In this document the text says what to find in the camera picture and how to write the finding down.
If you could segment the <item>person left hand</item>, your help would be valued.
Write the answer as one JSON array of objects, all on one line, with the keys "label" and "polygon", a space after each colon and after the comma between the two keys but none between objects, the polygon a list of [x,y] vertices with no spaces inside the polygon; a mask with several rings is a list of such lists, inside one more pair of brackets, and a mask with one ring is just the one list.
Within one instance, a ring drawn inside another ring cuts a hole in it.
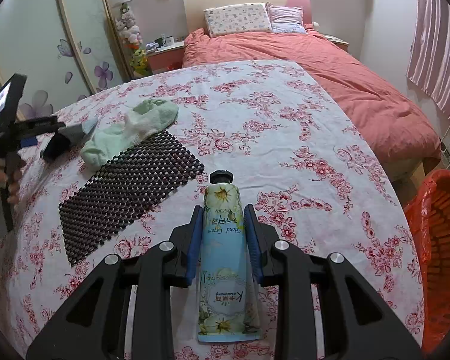
[{"label": "person left hand", "polygon": [[19,181],[23,177],[22,174],[22,168],[26,165],[25,161],[21,161],[18,169],[11,175],[7,176],[1,169],[0,169],[0,183],[7,183],[9,185],[9,197],[7,199],[7,202],[11,205],[15,206],[19,202],[18,197],[18,191],[20,189],[20,183]]}]

